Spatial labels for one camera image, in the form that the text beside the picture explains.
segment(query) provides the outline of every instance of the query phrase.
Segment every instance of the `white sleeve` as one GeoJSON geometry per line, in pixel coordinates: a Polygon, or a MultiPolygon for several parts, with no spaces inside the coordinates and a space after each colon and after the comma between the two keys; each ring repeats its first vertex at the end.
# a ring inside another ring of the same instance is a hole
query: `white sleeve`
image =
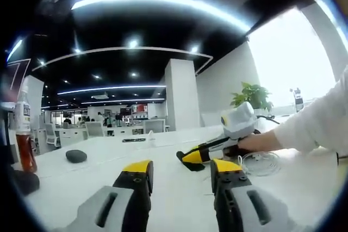
{"type": "MultiPolygon", "coordinates": [[[[283,148],[295,148],[303,152],[311,151],[319,145],[333,148],[337,137],[333,137],[335,132],[332,128],[337,122],[344,122],[347,117],[348,66],[334,88],[279,125],[274,132],[283,148]]],[[[346,135],[344,128],[342,130],[338,135],[346,135]]]]}

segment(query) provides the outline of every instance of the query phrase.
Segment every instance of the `human arm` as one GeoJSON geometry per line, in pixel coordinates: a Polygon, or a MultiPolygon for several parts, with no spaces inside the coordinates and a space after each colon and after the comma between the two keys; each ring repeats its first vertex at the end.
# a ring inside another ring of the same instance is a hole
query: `human arm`
{"type": "Polygon", "coordinates": [[[344,149],[339,147],[344,146],[344,143],[335,140],[346,134],[344,128],[337,132],[332,131],[332,128],[346,122],[344,118],[348,117],[347,112],[348,67],[335,87],[325,96],[316,99],[274,130],[251,135],[241,140],[238,146],[250,151],[274,151],[281,148],[311,151],[322,145],[339,151],[344,149]]]}

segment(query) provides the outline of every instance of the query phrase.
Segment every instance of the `potted plant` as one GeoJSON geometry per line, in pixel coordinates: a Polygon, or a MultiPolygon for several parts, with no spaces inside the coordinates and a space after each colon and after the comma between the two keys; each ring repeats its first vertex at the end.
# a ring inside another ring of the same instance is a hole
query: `potted plant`
{"type": "Polygon", "coordinates": [[[241,93],[232,93],[234,95],[231,105],[238,107],[243,102],[249,102],[256,111],[256,114],[267,114],[266,110],[271,111],[273,104],[269,101],[268,95],[270,94],[265,87],[258,84],[241,83],[241,93]]]}

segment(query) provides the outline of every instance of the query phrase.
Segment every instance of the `computer mouse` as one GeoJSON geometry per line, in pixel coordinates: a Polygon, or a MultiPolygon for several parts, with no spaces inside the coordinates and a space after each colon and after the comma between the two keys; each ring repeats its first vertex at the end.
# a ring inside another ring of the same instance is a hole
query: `computer mouse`
{"type": "Polygon", "coordinates": [[[67,160],[71,163],[80,163],[87,159],[87,154],[79,149],[72,149],[65,153],[67,160]]]}

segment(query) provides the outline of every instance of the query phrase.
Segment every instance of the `ceiling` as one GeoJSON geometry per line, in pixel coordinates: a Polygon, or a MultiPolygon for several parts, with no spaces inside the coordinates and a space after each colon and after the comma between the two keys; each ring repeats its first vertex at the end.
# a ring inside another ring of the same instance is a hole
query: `ceiling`
{"type": "MultiPolygon", "coordinates": [[[[164,99],[165,88],[156,87],[57,94],[106,86],[163,85],[170,59],[192,60],[198,74],[238,47],[248,34],[216,15],[187,5],[123,1],[71,10],[77,1],[80,0],[41,0],[26,33],[19,36],[22,45],[11,56],[10,61],[32,59],[29,73],[47,86],[43,107],[56,109],[54,106],[63,103],[82,108],[86,105],[82,103],[95,102],[91,97],[104,91],[109,99],[93,105],[135,98],[164,99]],[[132,40],[147,49],[129,49],[132,40]],[[193,46],[198,47],[197,53],[190,52],[193,46]]],[[[285,9],[306,5],[310,0],[198,1],[223,10],[254,30],[285,9]]]]}

